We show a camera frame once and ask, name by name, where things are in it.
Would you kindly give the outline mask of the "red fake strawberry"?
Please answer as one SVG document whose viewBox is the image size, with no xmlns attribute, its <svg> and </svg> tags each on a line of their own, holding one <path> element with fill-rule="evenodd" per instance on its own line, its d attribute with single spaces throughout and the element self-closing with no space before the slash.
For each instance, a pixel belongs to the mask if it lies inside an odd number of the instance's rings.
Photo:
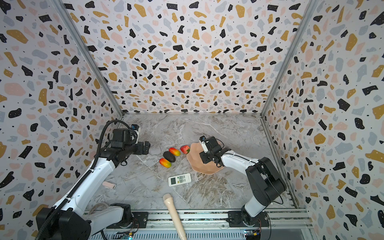
<svg viewBox="0 0 384 240">
<path fill-rule="evenodd" d="M 184 146 L 181 146 L 181 147 L 180 147 L 180 150 L 181 150 L 181 152 L 182 152 L 183 154 L 187 155 L 187 154 L 190 152 L 191 148 L 190 148 L 190 146 L 188 146 L 188 145 L 184 145 Z"/>
</svg>

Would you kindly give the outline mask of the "red yellow fake mango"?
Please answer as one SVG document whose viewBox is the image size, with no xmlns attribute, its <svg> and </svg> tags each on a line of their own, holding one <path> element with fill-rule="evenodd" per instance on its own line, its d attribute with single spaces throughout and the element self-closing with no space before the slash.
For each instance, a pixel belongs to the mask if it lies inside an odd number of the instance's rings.
<svg viewBox="0 0 384 240">
<path fill-rule="evenodd" d="M 169 152 L 173 154 L 174 156 L 180 156 L 181 152 L 176 148 L 169 148 Z"/>
</svg>

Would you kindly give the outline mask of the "dark fake avocado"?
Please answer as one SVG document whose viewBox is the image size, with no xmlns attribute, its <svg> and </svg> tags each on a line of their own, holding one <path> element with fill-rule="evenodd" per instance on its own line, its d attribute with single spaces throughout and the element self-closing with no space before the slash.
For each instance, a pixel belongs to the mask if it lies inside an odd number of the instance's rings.
<svg viewBox="0 0 384 240">
<path fill-rule="evenodd" d="M 164 152 L 163 157 L 170 163 L 174 163 L 176 161 L 176 157 L 169 151 Z"/>
</svg>

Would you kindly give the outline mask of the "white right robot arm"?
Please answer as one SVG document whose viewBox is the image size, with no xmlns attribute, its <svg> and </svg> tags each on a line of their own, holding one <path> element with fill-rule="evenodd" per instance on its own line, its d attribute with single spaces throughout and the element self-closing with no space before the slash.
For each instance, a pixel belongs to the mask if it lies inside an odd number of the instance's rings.
<svg viewBox="0 0 384 240">
<path fill-rule="evenodd" d="M 203 151 L 199 155 L 203 164 L 214 162 L 217 167 L 231 168 L 248 178 L 253 196 L 240 212 L 244 225 L 254 226 L 261 212 L 287 190 L 286 183 L 269 158 L 242 156 L 230 148 L 222 147 L 215 137 L 202 136 L 200 144 Z"/>
</svg>

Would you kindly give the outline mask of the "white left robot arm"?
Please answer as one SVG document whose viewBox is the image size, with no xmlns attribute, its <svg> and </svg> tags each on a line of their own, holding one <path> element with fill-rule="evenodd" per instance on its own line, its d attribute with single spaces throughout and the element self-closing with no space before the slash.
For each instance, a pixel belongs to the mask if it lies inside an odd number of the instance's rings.
<svg viewBox="0 0 384 240">
<path fill-rule="evenodd" d="M 36 216 L 38 240 L 87 240 L 112 225 L 128 227 L 134 216 L 129 204 L 112 204 L 104 210 L 85 214 L 86 207 L 105 179 L 125 166 L 131 155 L 147 155 L 150 143 L 138 140 L 139 126 L 115 129 L 113 138 L 98 150 L 92 165 L 70 191 L 51 208 Z"/>
</svg>

